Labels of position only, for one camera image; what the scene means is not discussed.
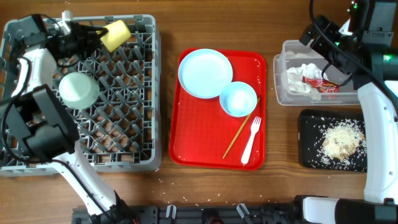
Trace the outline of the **rice and food scraps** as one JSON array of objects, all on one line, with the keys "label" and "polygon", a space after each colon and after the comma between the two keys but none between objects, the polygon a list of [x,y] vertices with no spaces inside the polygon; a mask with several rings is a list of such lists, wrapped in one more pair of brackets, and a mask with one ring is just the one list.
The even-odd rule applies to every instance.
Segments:
[{"label": "rice and food scraps", "polygon": [[313,168],[367,171],[367,149],[364,122],[358,119],[332,118],[328,124],[317,126]]}]

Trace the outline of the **yellow plastic cup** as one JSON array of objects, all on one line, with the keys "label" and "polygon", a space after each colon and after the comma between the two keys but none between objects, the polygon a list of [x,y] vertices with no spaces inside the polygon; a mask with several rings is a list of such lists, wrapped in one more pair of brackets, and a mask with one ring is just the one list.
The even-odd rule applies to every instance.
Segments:
[{"label": "yellow plastic cup", "polygon": [[129,28],[122,20],[106,25],[105,28],[108,32],[100,40],[109,52],[114,52],[131,37]]}]

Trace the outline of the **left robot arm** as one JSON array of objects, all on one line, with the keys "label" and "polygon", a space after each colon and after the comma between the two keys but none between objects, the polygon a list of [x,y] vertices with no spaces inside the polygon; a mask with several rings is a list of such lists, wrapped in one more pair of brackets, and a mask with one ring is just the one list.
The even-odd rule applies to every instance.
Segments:
[{"label": "left robot arm", "polygon": [[137,215],[88,162],[77,125],[67,111],[68,106],[92,105],[99,95],[96,82],[80,74],[61,100],[52,91],[61,59],[86,59],[100,47],[116,50],[131,36],[126,23],[94,27],[63,19],[50,30],[41,14],[31,14],[17,20],[16,27],[9,60],[20,70],[11,97],[1,102],[4,150],[11,151],[7,137],[13,136],[22,149],[18,161],[53,167],[85,203],[90,222],[138,223]]}]

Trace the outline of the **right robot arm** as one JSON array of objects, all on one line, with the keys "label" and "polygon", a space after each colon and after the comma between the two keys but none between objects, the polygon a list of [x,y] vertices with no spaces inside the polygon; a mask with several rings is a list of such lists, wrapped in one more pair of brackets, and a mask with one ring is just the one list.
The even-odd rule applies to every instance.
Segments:
[{"label": "right robot arm", "polygon": [[391,45],[396,7],[391,0],[355,0],[347,27],[312,16],[300,38],[353,82],[368,158],[363,200],[296,196],[300,222],[397,222],[397,50]]}]

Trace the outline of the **small light blue bowl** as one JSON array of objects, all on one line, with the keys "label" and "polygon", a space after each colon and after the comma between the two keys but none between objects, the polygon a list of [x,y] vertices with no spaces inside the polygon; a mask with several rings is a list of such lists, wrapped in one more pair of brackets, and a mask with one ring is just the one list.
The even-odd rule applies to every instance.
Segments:
[{"label": "small light blue bowl", "polygon": [[221,92],[220,105],[229,116],[247,116],[257,106],[257,94],[247,83],[231,82]]}]

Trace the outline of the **red snack wrapper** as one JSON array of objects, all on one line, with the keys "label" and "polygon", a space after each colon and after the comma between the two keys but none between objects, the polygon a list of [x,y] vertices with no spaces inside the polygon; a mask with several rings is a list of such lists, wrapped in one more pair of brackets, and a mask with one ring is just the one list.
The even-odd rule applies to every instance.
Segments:
[{"label": "red snack wrapper", "polygon": [[318,90],[320,93],[337,93],[340,86],[325,79],[312,79],[303,77],[302,81]]}]

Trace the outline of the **wooden chopstick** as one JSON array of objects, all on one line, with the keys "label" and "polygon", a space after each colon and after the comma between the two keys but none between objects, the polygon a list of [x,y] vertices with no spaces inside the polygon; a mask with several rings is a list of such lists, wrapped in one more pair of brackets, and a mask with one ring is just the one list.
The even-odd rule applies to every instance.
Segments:
[{"label": "wooden chopstick", "polygon": [[245,125],[246,125],[247,121],[249,120],[251,114],[252,114],[252,113],[249,113],[249,114],[245,117],[244,121],[241,123],[239,129],[236,131],[236,134],[234,135],[233,139],[231,140],[231,142],[230,142],[230,144],[229,144],[227,150],[226,150],[225,153],[223,154],[222,159],[225,159],[225,157],[228,155],[230,149],[232,148],[233,144],[234,144],[235,141],[237,140],[237,138],[238,138],[238,136],[240,135],[241,131],[242,131],[243,128],[245,127]]}]

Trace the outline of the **white napkin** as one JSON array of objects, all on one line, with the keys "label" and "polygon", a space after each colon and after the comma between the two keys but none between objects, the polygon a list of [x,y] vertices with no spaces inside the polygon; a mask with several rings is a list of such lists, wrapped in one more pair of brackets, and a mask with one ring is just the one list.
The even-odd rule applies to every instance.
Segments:
[{"label": "white napkin", "polygon": [[303,77],[321,79],[321,70],[314,64],[302,64],[300,67],[292,67],[287,70],[289,90],[296,93],[319,93],[319,91],[303,82]]}]

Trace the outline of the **mint green bowl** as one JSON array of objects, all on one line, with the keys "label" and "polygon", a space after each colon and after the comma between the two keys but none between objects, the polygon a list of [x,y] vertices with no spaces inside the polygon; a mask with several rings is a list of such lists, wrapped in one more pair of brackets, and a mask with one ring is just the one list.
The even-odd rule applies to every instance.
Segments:
[{"label": "mint green bowl", "polygon": [[72,72],[62,78],[58,90],[64,104],[76,110],[90,107],[100,94],[96,80],[80,72]]}]

